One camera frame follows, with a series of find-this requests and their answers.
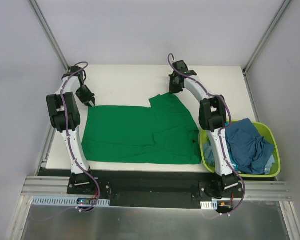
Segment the green t shirt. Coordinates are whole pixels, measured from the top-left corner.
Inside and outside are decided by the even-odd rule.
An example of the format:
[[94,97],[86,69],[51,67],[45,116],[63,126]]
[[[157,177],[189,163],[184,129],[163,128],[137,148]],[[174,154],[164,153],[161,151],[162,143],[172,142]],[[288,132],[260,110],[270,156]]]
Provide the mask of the green t shirt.
[[101,105],[88,110],[82,148],[88,161],[197,165],[199,129],[173,94],[149,99],[150,107]]

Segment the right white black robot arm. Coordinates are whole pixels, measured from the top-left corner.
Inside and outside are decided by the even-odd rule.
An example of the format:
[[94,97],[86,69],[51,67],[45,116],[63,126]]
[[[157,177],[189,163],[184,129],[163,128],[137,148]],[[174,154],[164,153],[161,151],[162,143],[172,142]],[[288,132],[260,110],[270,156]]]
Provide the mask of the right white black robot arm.
[[169,93],[177,94],[188,90],[199,102],[199,125],[210,141],[215,163],[215,173],[219,182],[215,184],[215,192],[220,197],[227,197],[233,187],[239,183],[238,174],[231,164],[226,142],[226,123],[231,123],[230,111],[221,95],[207,90],[194,70],[190,70],[183,60],[174,61],[168,55],[168,64],[173,69],[169,75]]

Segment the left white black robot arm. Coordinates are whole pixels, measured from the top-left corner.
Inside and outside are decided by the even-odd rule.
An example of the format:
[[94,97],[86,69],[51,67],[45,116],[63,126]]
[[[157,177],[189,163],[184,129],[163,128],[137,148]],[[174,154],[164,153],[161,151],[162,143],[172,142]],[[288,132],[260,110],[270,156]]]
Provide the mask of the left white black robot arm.
[[96,183],[81,143],[81,115],[76,99],[86,108],[95,106],[95,94],[85,84],[85,68],[88,65],[86,61],[81,61],[70,66],[61,78],[59,89],[46,96],[50,123],[62,136],[69,155],[70,184],[86,195],[95,191]]

